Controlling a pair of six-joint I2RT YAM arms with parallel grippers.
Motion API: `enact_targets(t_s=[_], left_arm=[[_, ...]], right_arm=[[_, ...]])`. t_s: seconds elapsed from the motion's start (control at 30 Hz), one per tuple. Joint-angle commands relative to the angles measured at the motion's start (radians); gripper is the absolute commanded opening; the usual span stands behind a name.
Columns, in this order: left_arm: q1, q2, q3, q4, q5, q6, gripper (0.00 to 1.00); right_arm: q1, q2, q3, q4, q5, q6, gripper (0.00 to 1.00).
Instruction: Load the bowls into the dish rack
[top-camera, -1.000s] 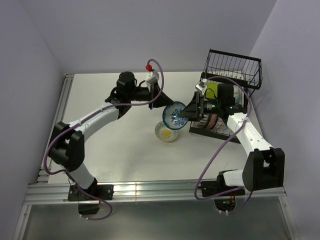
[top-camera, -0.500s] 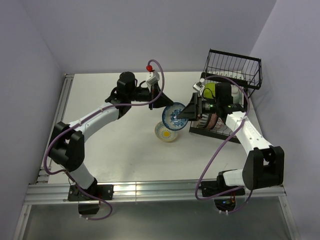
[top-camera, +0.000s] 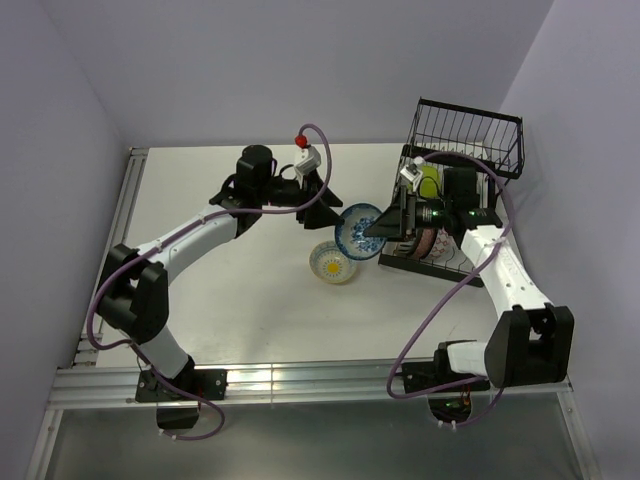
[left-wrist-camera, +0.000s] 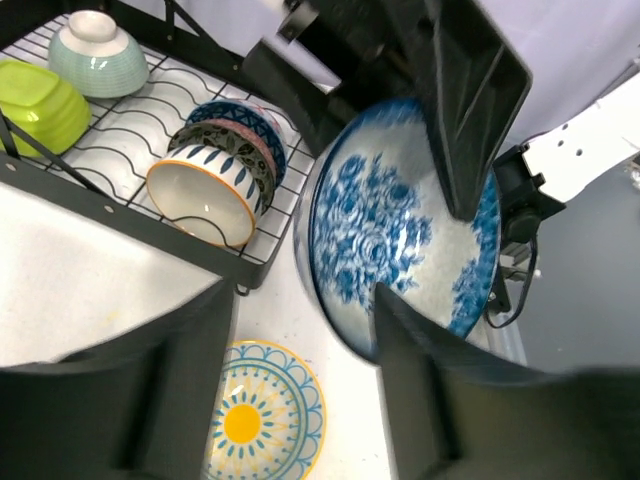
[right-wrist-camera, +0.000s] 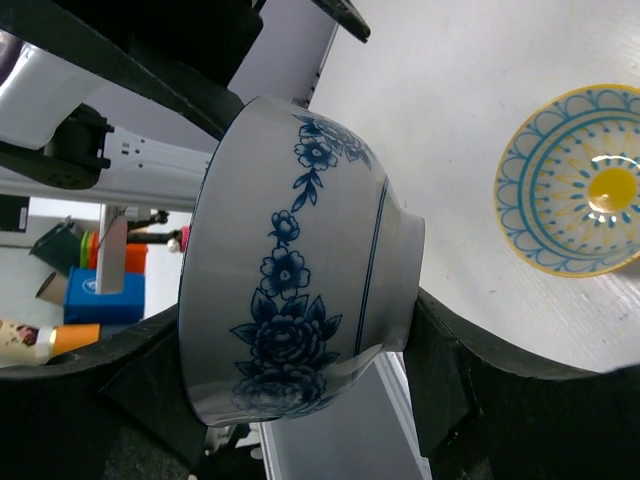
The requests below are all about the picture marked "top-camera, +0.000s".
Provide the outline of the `blue floral bowl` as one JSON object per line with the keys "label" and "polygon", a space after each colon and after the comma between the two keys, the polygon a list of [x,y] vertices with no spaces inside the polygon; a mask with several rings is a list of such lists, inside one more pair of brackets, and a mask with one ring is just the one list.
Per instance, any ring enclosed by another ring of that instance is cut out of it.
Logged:
{"label": "blue floral bowl", "polygon": [[346,208],[340,215],[342,223],[334,229],[334,241],[341,253],[354,261],[366,261],[378,255],[386,240],[365,236],[364,232],[381,214],[378,207],[369,203],[356,203]]}

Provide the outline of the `leaf pattern bowl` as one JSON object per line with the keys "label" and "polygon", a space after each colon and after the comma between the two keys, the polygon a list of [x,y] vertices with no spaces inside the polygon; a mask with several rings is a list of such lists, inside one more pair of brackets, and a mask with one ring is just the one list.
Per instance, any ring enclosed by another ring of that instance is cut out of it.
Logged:
{"label": "leaf pattern bowl", "polygon": [[418,232],[416,242],[415,242],[415,250],[411,254],[411,258],[414,260],[422,260],[426,258],[431,250],[433,249],[434,244],[436,243],[438,237],[437,229],[422,229]]}

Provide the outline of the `yellow daisy bowl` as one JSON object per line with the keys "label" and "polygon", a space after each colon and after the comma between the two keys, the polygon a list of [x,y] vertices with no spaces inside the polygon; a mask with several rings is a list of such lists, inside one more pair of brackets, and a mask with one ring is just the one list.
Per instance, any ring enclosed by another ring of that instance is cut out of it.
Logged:
{"label": "yellow daisy bowl", "polygon": [[357,270],[355,261],[345,256],[334,241],[321,242],[313,248],[309,267],[318,279],[332,285],[349,282]]}

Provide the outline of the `green square bowl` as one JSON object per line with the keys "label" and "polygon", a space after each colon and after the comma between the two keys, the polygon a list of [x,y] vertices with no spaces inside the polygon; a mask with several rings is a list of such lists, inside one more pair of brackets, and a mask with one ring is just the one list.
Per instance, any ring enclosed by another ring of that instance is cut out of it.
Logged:
{"label": "green square bowl", "polygon": [[429,165],[420,167],[421,177],[413,183],[413,191],[421,198],[438,198],[441,193],[441,178],[437,168]]}

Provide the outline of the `blue triangle pattern bowl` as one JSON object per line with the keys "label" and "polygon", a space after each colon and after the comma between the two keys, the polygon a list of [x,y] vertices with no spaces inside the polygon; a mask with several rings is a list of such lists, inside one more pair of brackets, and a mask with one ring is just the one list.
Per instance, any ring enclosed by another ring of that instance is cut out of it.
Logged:
{"label": "blue triangle pattern bowl", "polygon": [[456,248],[455,239],[444,229],[440,229],[426,259],[431,262],[448,260],[456,254]]}

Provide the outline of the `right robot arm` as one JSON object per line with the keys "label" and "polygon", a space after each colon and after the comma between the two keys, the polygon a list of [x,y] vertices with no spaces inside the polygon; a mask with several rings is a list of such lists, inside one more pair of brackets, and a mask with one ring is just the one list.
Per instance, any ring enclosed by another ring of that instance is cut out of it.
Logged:
{"label": "right robot arm", "polygon": [[472,167],[450,167],[443,172],[439,200],[427,199],[429,222],[442,227],[455,240],[472,270],[429,312],[407,341],[391,368],[403,371],[404,359],[426,327],[443,307],[473,278],[482,280],[497,315],[486,342],[450,341],[439,344],[418,389],[402,393],[413,398],[451,391],[476,382],[498,389],[558,383],[565,380],[574,331],[574,316],[556,306],[534,284],[491,208],[480,205],[477,173]]}

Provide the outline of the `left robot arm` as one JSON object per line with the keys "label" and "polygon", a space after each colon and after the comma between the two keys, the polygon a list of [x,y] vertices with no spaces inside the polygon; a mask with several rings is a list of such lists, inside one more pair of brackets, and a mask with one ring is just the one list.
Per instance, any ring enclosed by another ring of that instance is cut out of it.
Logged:
{"label": "left robot arm", "polygon": [[94,310],[151,364],[170,398],[183,399],[195,389],[195,362],[168,327],[171,283],[211,250],[246,233],[267,207],[294,214],[307,230],[339,224],[335,210],[342,202],[318,172],[329,163],[300,135],[288,166],[294,176],[287,179],[271,149],[250,145],[195,217],[137,248],[118,244],[109,251]]}

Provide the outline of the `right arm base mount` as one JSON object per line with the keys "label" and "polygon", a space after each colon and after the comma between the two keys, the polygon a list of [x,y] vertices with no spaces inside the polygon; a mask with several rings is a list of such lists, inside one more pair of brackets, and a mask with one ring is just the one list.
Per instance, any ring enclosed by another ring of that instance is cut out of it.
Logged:
{"label": "right arm base mount", "polygon": [[[402,393],[413,394],[421,390],[441,387],[473,378],[472,374],[459,374],[449,370],[448,366],[437,366],[437,362],[418,361],[403,363],[395,373],[402,383]],[[486,380],[466,383],[437,390],[436,397],[428,400],[429,410],[439,427],[457,427],[471,418],[473,392],[489,391],[491,385]]]}

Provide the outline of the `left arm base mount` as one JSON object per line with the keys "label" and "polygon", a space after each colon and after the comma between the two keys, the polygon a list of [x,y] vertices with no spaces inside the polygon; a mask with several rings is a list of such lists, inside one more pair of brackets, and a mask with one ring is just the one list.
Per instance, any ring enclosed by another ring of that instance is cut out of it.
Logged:
{"label": "left arm base mount", "polygon": [[217,402],[225,399],[227,377],[227,370],[215,368],[194,369],[173,380],[162,378],[153,369],[143,370],[134,401],[155,404],[157,426],[177,436],[193,429],[203,413],[215,412],[219,419],[214,428],[217,433],[226,421]]}

